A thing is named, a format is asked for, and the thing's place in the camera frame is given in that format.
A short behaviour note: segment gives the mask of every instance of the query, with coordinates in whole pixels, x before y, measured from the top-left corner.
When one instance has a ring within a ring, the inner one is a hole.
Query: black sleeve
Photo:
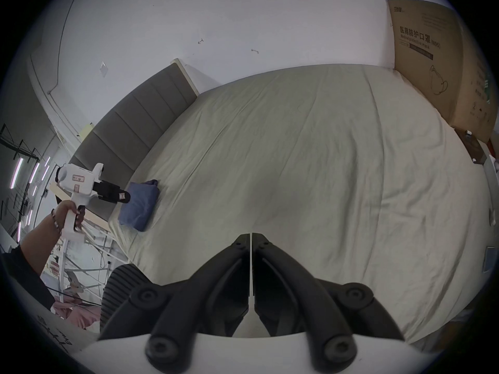
[[[55,300],[40,276],[29,265],[20,247],[2,254],[2,264],[9,275],[14,278],[28,293],[49,309]]]

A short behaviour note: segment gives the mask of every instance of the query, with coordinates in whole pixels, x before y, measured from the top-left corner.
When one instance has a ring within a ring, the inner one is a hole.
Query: white handle
[[[69,210],[66,215],[66,221],[64,222],[64,228],[62,229],[61,236],[68,241],[85,241],[85,234],[74,229],[74,224],[76,222],[76,214]]]

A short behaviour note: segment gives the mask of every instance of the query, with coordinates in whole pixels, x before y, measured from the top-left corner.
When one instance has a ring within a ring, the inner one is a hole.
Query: hand
[[[75,226],[81,229],[81,224],[85,218],[85,208],[78,211],[74,202],[69,199],[61,201],[61,203],[59,203],[57,208],[54,210],[55,220],[59,224],[60,228],[63,228],[64,222],[66,221],[66,215],[70,210],[76,214]]]

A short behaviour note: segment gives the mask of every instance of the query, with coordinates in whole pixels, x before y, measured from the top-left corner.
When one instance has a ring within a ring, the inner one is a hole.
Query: bed
[[[394,70],[316,65],[240,79],[194,98],[144,152],[126,181],[159,180],[147,230],[120,225],[120,205],[106,220],[155,283],[188,278],[259,232],[317,278],[371,287],[413,342],[487,279],[496,241],[483,166]]]

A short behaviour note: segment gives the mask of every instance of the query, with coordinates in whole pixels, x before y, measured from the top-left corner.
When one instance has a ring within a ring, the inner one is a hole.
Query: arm
[[[54,210],[55,220],[58,222],[59,228],[64,227],[66,214],[69,210],[78,213],[74,202],[69,200],[62,201]],[[77,215],[76,217],[76,225],[78,227],[81,227],[83,216],[84,214]],[[47,215],[38,226],[22,239],[20,246],[22,254],[38,276],[41,275],[59,237],[59,230],[54,225],[52,215]]]

